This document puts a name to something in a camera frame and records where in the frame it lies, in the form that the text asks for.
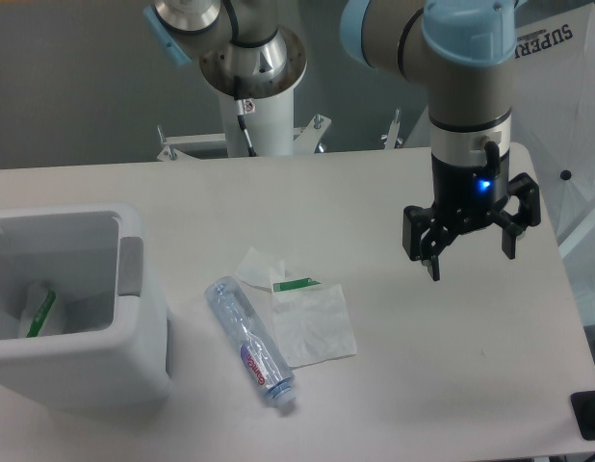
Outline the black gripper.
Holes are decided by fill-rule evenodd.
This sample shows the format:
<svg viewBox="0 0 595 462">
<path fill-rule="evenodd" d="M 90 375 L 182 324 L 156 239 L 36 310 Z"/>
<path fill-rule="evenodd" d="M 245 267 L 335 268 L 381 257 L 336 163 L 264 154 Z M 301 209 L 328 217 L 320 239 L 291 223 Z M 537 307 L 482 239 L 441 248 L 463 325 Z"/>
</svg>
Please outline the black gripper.
<svg viewBox="0 0 595 462">
<path fill-rule="evenodd" d="M 493 166 L 460 167 L 431 158 L 434 199 L 429 208 L 410 205 L 402 215 L 402 246 L 413 262 L 439 281 L 438 238 L 456 238 L 492 224 L 502 229 L 502 251 L 513 260 L 518 239 L 541 223 L 540 190 L 525 172 L 509 182 L 509 156 Z M 518 199 L 514 214 L 504 210 Z"/>
</svg>

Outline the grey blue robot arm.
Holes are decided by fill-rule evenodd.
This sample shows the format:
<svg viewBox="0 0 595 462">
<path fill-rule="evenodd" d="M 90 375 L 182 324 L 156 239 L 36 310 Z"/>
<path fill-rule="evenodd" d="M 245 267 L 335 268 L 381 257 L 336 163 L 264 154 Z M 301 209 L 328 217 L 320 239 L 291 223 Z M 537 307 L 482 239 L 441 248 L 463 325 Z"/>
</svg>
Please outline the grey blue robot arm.
<svg viewBox="0 0 595 462">
<path fill-rule="evenodd" d="M 399 75 L 427 92 L 433 201 L 402 217 L 407 256 L 440 276 L 440 254 L 490 225 L 516 255 L 540 223 L 537 183 L 510 172 L 514 1 L 349 1 L 341 41 L 355 60 Z M 291 110 L 267 100 L 291 91 L 306 65 L 299 39 L 274 1 L 151 1 L 144 18 L 177 63 L 198 62 L 225 104 L 232 157 L 295 152 Z"/>
</svg>

